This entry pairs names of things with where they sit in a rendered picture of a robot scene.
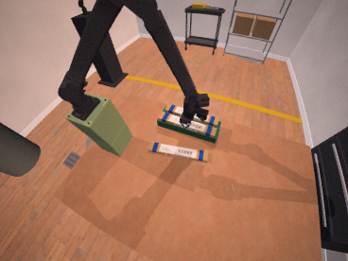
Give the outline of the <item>brown cardboard pack with white e6013 label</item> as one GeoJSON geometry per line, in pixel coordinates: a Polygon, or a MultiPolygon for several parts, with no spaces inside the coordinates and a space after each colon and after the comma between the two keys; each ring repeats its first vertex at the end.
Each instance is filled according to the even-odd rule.
{"type": "MultiPolygon", "coordinates": [[[[183,128],[183,125],[179,122],[180,117],[171,113],[161,112],[158,120],[183,128]]],[[[193,120],[191,121],[191,123],[191,126],[188,127],[187,130],[195,131],[213,138],[215,137],[217,128],[204,125],[193,120]]]]}

